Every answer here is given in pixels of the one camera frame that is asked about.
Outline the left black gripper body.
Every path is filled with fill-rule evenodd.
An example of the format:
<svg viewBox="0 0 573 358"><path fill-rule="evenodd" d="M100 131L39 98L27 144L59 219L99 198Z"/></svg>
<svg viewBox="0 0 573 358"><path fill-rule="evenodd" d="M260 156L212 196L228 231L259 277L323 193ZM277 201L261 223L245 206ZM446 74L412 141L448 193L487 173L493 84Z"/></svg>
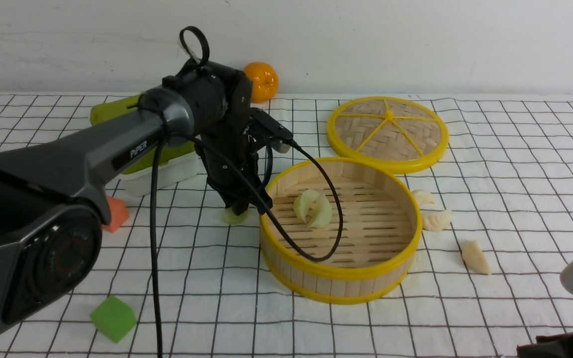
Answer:
<svg viewBox="0 0 573 358"><path fill-rule="evenodd" d="M212 62L197 68L187 61L177 75L164 77L162 86L188 103L207 183L225 207L237 215L249 206L266 213L273 203L258 174L259 145L247 133L252 83L245 73Z"/></svg>

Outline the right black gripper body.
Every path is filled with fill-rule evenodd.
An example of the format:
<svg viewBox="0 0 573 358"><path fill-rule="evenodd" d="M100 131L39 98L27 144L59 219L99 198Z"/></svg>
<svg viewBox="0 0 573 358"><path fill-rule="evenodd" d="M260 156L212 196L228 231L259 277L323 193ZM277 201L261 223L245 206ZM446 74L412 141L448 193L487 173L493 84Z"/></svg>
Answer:
<svg viewBox="0 0 573 358"><path fill-rule="evenodd" d="M519 358L573 358L573 332L553 336L537 336L535 343L519 345Z"/></svg>

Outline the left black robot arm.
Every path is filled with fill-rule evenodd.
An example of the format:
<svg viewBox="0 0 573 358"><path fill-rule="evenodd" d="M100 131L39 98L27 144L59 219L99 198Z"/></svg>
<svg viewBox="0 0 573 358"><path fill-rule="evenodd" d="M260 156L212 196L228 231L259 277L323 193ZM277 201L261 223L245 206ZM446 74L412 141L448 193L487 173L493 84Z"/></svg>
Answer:
<svg viewBox="0 0 573 358"><path fill-rule="evenodd" d="M154 149L198 137L208 184L237 215L271 206L258 154L289 131L250 104L245 73L189 60L127 113L50 143L0 152L0 333L71 291L93 269L105 186Z"/></svg>

